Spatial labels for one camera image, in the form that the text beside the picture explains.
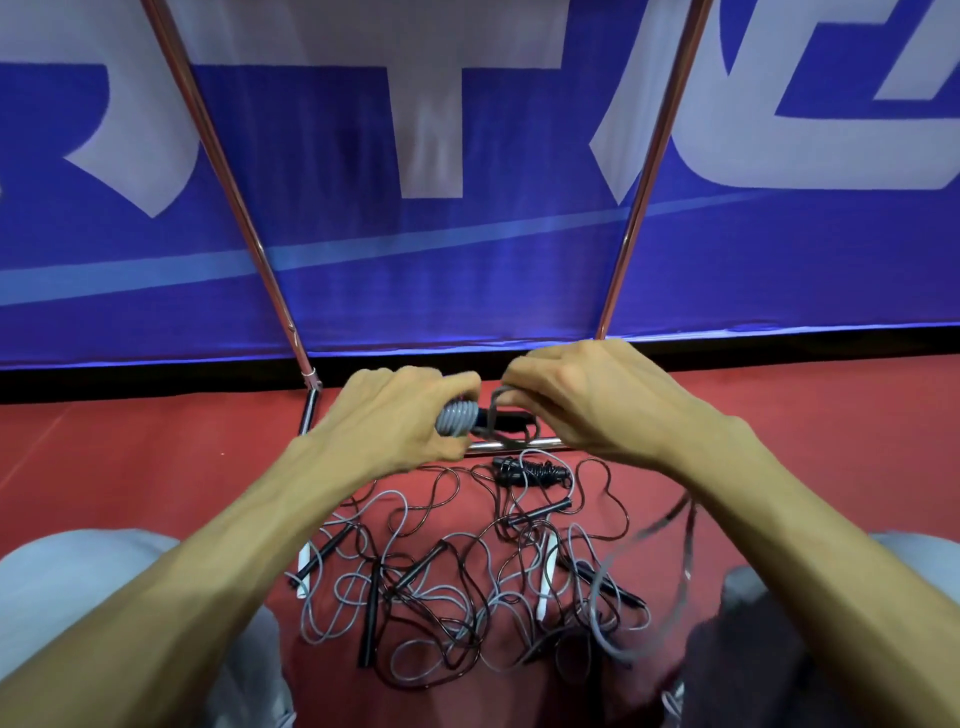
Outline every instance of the hand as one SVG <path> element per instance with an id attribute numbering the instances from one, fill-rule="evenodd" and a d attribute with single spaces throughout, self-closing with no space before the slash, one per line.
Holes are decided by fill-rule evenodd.
<path id="1" fill-rule="evenodd" d="M 461 460 L 469 438 L 441 437 L 434 425 L 450 400 L 476 400 L 479 395 L 480 376 L 475 372 L 443 376 L 420 367 L 362 369 L 317 426 L 291 447 L 304 449 L 315 461 L 322 452 L 324 462 L 334 458 L 354 463 L 363 469 L 362 480 L 435 460 Z"/>
<path id="2" fill-rule="evenodd" d="M 516 390 L 499 403 L 529 410 L 570 447 L 672 477 L 728 419 L 622 339 L 534 350 L 503 383 Z"/>

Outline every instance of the pile of jump ropes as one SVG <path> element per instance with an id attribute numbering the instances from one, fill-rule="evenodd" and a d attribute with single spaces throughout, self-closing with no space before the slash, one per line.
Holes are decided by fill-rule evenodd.
<path id="1" fill-rule="evenodd" d="M 474 418 L 475 409 L 467 417 Z M 492 407 L 491 420 L 495 417 Z M 489 429 L 473 431 L 509 440 L 492 433 L 492 421 Z M 556 516 L 575 517 L 584 511 L 587 495 L 581 473 L 587 467 L 604 474 L 602 497 L 622 513 L 623 525 L 615 533 L 588 533 L 569 519 L 562 527 L 552 522 Z M 630 663 L 654 652 L 676 623 L 686 602 L 693 560 L 696 505 L 689 496 L 631 534 L 630 514 L 611 489 L 610 467 L 597 458 L 586 458 L 571 469 L 556 455 L 525 449 L 472 467 L 420 470 L 435 474 L 427 503 L 411 504 L 399 490 L 380 489 L 374 481 L 331 515 L 309 543 L 312 558 L 303 569 L 287 574 L 305 596 L 300 635 L 307 643 L 342 637 L 360 622 L 357 665 L 375 670 L 386 685 L 400 690 L 427 690 L 451 682 L 480 663 L 508 671 L 549 658 L 564 680 L 582 683 L 598 658 L 593 654 L 597 649 Z M 411 553 L 407 539 L 465 487 L 483 489 L 490 498 L 491 510 L 482 527 L 447 533 L 425 552 L 421 547 Z M 449 495 L 440 498 L 441 490 Z M 386 528 L 382 505 L 376 509 L 376 528 L 364 522 L 379 501 L 394 506 Z M 674 606 L 639 650 L 623 649 L 614 643 L 614 633 L 646 629 L 653 616 L 640 596 L 617 585 L 611 564 L 625 548 L 660 531 L 684 510 L 683 565 Z M 594 548 L 598 541 L 616 543 L 603 561 Z M 324 570 L 335 571 L 333 560 L 346 562 L 348 570 L 324 576 Z M 318 596 L 330 592 L 332 613 L 316 604 Z M 492 643 L 495 619 L 511 622 L 516 633 L 514 647 L 508 650 L 513 656 L 507 660 L 502 657 L 502 640 L 496 649 L 485 648 Z M 576 659 L 568 657 L 574 654 Z"/>

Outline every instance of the jump rope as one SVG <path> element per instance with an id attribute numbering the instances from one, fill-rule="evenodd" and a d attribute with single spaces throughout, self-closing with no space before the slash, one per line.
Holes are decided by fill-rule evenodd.
<path id="1" fill-rule="evenodd" d="M 498 417 L 496 400 L 506 389 L 493 392 L 489 410 L 480 409 L 475 401 L 450 402 L 437 419 L 437 431 L 455 437 L 471 432 L 513 449 L 523 448 L 539 437 L 540 424 L 530 417 L 517 421 L 513 413 Z M 497 428 L 498 420 L 510 431 L 523 430 L 523 437 L 504 434 Z M 532 435 L 527 423 L 533 425 Z M 532 460 L 531 456 L 545 460 Z M 555 514 L 576 516 L 586 507 L 581 469 L 588 463 L 604 472 L 602 493 L 623 514 L 623 528 L 618 533 L 587 533 L 577 522 L 560 528 L 551 520 Z M 554 454 L 526 448 L 516 457 L 494 458 L 490 464 L 470 468 L 429 465 L 420 470 L 436 473 L 425 505 L 411 505 L 398 490 L 377 493 L 374 481 L 362 495 L 341 504 L 319 529 L 325 541 L 320 546 L 313 540 L 308 543 L 312 558 L 306 566 L 298 573 L 286 573 L 291 585 L 305 595 L 300 635 L 306 643 L 322 644 L 343 637 L 361 621 L 357 666 L 373 669 L 386 685 L 405 691 L 451 682 L 480 663 L 506 672 L 548 655 L 564 680 L 582 683 L 597 659 L 596 648 L 617 662 L 630 663 L 659 649 L 679 621 L 693 568 L 697 507 L 689 495 L 684 494 L 661 518 L 630 534 L 630 514 L 611 490 L 610 467 L 598 458 L 586 458 L 571 469 Z M 453 491 L 438 499 L 445 480 L 452 483 Z M 464 481 L 483 488 L 491 497 L 492 519 L 476 533 L 446 534 L 419 557 L 405 552 L 404 539 L 420 531 L 430 513 L 455 499 Z M 549 495 L 554 486 L 563 493 L 556 499 Z M 525 510 L 521 502 L 531 489 L 540 490 L 547 504 Z M 386 520 L 386 543 L 378 548 L 362 517 L 386 499 L 398 505 Z M 613 561 L 663 530 L 684 510 L 682 570 L 674 604 L 652 638 L 638 649 L 624 649 L 614 643 L 614 634 L 645 630 L 653 623 L 653 615 L 640 596 L 617 585 L 610 574 Z M 416 523 L 407 527 L 411 519 Z M 505 558 L 494 560 L 489 539 L 508 546 Z M 601 560 L 594 541 L 617 546 Z M 482 567 L 468 567 L 471 553 L 479 553 Z M 334 555 L 356 566 L 333 578 L 328 586 L 324 564 Z M 455 565 L 452 583 L 431 579 L 433 564 L 441 557 Z M 565 577 L 556 570 L 558 565 Z M 331 617 L 318 624 L 314 601 L 322 586 L 332 591 L 336 607 Z M 506 613 L 516 630 L 516 656 L 506 664 L 498 663 L 487 654 L 490 650 L 485 650 L 498 612 Z M 570 661 L 564 660 L 568 646 L 576 642 L 586 645 L 587 654 L 584 674 L 579 675 L 570 674 L 565 664 Z"/>

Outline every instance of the person's left hand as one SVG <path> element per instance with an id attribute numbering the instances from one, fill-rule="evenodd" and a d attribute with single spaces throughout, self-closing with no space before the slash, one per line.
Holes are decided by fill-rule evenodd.
<path id="1" fill-rule="evenodd" d="M 363 480 L 411 471 L 435 460 L 463 458 L 468 437 L 442 437 L 435 428 L 444 405 L 480 396 L 480 376 L 443 376 L 436 369 L 403 367 L 354 374 L 329 412 L 291 443 L 320 467 L 333 460 L 362 469 Z"/>

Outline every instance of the red floor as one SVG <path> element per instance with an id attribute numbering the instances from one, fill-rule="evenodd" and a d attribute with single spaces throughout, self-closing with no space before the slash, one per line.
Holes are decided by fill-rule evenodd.
<path id="1" fill-rule="evenodd" d="M 678 375 L 699 396 L 748 420 L 811 488 L 870 530 L 922 531 L 960 540 L 960 356 L 761 367 Z M 335 392 L 324 394 L 324 404 Z M 73 528 L 141 527 L 183 538 L 236 497 L 282 450 L 296 427 L 300 392 L 191 395 L 0 407 L 0 555 Z M 582 522 L 618 527 L 596 497 Z M 415 473 L 391 482 L 425 500 Z M 456 528 L 487 522 L 490 506 L 465 484 L 415 538 L 429 547 Z M 679 488 L 651 473 L 616 468 L 614 489 L 634 528 L 660 515 Z M 638 546 L 614 569 L 663 615 L 680 567 L 680 525 Z M 690 608 L 661 654 L 615 678 L 615 702 L 635 705 L 676 662 L 685 631 L 715 610 L 724 572 L 741 558 L 701 519 Z M 297 639 L 299 604 L 278 588 L 270 606 L 301 725 L 393 726 L 399 711 L 419 725 L 536 725 L 560 712 L 562 697 L 543 665 L 508 675 L 479 667 L 429 693 L 382 688 L 354 667 L 355 635 L 322 647 Z M 516 644 L 504 632 L 501 647 Z"/>

